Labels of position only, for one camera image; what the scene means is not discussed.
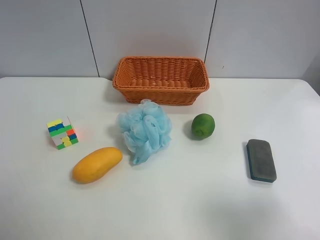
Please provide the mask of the grey board eraser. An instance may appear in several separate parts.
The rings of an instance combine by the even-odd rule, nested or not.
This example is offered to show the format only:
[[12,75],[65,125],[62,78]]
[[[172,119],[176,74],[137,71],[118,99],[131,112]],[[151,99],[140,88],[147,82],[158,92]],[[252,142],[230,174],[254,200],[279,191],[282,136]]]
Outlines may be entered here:
[[249,172],[252,180],[273,183],[277,179],[271,145],[260,139],[246,144]]

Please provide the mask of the orange woven basket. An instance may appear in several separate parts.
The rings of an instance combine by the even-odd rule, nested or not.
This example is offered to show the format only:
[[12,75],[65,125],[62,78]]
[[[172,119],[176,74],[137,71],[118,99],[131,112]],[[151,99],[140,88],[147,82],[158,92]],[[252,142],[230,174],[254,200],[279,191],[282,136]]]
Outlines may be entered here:
[[182,56],[123,57],[112,85],[129,103],[150,99],[170,106],[190,106],[210,87],[204,62]]

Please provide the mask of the green lemon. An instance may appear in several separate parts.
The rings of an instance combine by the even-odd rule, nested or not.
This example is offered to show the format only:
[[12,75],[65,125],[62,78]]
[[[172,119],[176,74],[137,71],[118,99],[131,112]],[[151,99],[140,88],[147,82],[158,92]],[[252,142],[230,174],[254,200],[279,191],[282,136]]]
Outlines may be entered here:
[[206,139],[213,134],[215,126],[215,120],[211,115],[201,113],[193,119],[191,132],[198,139]]

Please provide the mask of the yellow mango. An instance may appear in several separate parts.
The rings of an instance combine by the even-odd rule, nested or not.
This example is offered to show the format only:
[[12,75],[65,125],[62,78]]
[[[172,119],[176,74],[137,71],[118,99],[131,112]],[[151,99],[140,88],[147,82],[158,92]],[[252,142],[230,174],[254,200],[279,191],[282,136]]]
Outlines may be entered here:
[[88,184],[102,178],[123,159],[116,147],[104,147],[88,154],[72,169],[71,177],[79,184]]

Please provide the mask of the blue mesh bath loofah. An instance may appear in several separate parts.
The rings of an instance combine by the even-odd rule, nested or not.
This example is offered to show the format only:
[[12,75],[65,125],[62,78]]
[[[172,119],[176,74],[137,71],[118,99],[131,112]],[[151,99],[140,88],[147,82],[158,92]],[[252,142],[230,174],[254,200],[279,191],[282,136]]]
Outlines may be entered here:
[[133,165],[145,163],[170,144],[171,120],[163,108],[150,99],[143,99],[138,106],[120,113],[117,124],[124,144],[133,153]]

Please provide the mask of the multicoloured puzzle cube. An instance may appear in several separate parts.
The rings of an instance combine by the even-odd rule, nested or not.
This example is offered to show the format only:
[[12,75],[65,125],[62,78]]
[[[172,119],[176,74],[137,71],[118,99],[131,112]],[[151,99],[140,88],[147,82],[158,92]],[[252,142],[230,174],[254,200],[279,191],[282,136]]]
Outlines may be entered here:
[[75,128],[69,117],[58,118],[46,124],[48,133],[58,150],[67,148],[79,142]]

